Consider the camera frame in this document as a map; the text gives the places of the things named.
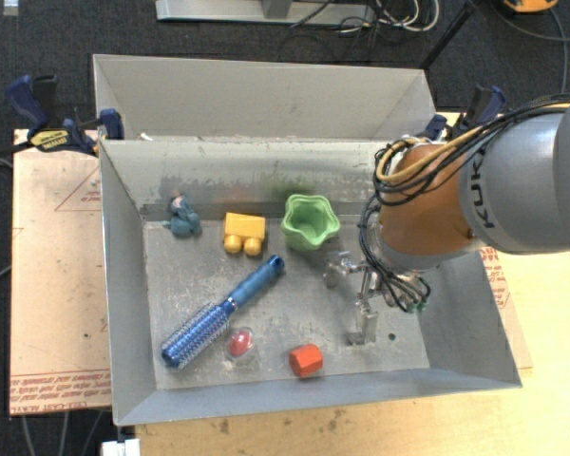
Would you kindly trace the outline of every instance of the blue clamp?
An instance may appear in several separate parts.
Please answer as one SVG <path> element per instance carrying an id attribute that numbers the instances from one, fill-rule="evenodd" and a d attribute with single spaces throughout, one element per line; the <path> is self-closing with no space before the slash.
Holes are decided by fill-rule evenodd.
<path id="1" fill-rule="evenodd" d="M 460 137 L 474 126 L 494 120 L 506 103 L 504 93 L 496 86 L 490 88 L 475 86 L 475 93 L 466 113 L 452 128 L 452 139 Z"/>
<path id="2" fill-rule="evenodd" d="M 424 137 L 430 141 L 436 141 L 439 139 L 441 133 L 445 130 L 447 126 L 447 118 L 443 115 L 436 114 L 430 119 L 427 127 L 424 131 L 416 134 L 416 137 Z"/>
<path id="3" fill-rule="evenodd" d="M 50 84 L 52 85 L 50 89 L 52 94 L 56 87 L 56 79 L 50 80 Z M 19 115 L 31 121 L 32 127 L 28 132 L 28 142 L 43 152 L 69 150 L 96 156 L 97 142 L 85 133 L 85 126 L 90 125 L 103 127 L 104 132 L 100 132 L 99 138 L 124 139 L 123 122 L 114 108 L 102 110 L 98 119 L 87 123 L 80 124 L 78 121 L 66 118 L 61 127 L 48 128 L 48 114 L 34 96 L 32 79 L 28 75 L 12 82 L 7 88 L 6 97 Z"/>
<path id="4" fill-rule="evenodd" d="M 171 233 L 176 237 L 188 238 L 194 235 L 197 237 L 202 232 L 200 218 L 188 203 L 185 196 L 177 196 L 171 201 Z"/>

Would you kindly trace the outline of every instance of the wooden table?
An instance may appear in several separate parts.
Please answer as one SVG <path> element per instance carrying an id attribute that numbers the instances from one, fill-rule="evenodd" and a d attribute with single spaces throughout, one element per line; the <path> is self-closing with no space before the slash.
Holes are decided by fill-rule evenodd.
<path id="1" fill-rule="evenodd" d="M 523 388 L 136 427 L 142 455 L 570 455 L 570 254 L 499 254 Z"/>

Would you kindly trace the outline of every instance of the gray metal tray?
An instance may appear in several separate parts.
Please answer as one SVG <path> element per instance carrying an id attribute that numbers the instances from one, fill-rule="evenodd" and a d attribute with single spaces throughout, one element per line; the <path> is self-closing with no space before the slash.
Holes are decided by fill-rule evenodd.
<path id="1" fill-rule="evenodd" d="M 104 250 L 113 415 L 117 425 L 306 409 L 490 390 L 520 384 L 500 315 L 478 256 L 428 272 L 433 288 L 422 313 L 372 300 L 375 343 L 351 346 L 361 278 L 335 290 L 322 283 L 326 254 L 361 259 L 356 223 L 371 193 L 373 141 L 193 139 L 103 142 Z M 342 229 L 320 250 L 287 248 L 279 230 L 291 194 L 321 194 Z M 185 194 L 200 214 L 199 237 L 164 227 L 171 198 Z M 226 254 L 227 211 L 261 214 L 262 258 Z M 184 370 L 168 369 L 160 345 L 200 306 L 220 301 L 268 255 L 285 272 L 232 317 L 257 335 L 256 357 L 229 361 L 216 342 Z M 315 343 L 324 368 L 297 379 L 290 349 Z"/>

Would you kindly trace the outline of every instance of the metal stand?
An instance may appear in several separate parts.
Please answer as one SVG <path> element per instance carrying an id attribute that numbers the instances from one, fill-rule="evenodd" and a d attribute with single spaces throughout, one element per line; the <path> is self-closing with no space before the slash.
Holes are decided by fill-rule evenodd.
<path id="1" fill-rule="evenodd" d="M 318 10 L 322 3 L 295 0 L 157 0 L 159 21 L 221 21 L 295 24 Z M 358 4 L 329 4 L 312 25 L 337 26 L 345 19 L 370 19 L 371 9 Z"/>

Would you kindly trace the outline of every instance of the clamp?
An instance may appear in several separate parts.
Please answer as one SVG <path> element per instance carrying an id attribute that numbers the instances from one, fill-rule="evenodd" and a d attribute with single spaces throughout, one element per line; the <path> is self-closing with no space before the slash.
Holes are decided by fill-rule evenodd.
<path id="1" fill-rule="evenodd" d="M 31 121 L 31 128 L 25 142 L 1 150 L 0 158 L 32 147 L 42 152 L 69 150 L 97 156 L 100 139 L 124 138 L 123 122 L 114 108 L 102 110 L 99 118 L 86 123 L 65 118 L 61 126 L 49 126 L 49 123 L 53 122 L 52 108 L 56 87 L 55 76 L 43 76 L 32 81 L 29 75 L 24 75 L 9 85 L 6 91 L 7 101 L 19 115 Z M 99 127 L 97 141 L 85 133 L 85 128 L 89 126 Z"/>

